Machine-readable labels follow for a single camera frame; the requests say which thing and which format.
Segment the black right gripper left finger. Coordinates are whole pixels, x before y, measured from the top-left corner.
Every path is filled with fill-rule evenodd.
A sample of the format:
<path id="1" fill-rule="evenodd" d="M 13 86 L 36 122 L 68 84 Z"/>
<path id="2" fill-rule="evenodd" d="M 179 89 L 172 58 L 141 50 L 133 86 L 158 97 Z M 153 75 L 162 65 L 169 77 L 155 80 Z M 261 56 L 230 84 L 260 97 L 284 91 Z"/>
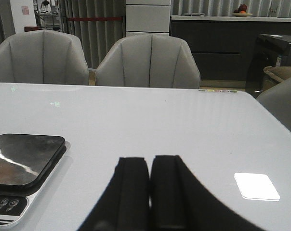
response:
<path id="1" fill-rule="evenodd" d="M 141 157 L 121 157 L 104 193 L 80 231 L 146 231 L 149 173 Z"/>

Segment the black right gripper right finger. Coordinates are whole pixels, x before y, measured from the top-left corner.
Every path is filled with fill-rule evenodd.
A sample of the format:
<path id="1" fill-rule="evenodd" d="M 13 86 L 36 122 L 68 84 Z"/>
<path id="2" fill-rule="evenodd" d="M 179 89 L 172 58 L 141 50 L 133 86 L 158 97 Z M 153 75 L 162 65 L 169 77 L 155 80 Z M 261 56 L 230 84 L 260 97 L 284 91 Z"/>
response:
<path id="1" fill-rule="evenodd" d="M 260 230 L 212 195 L 178 155 L 157 155 L 150 182 L 154 231 Z"/>

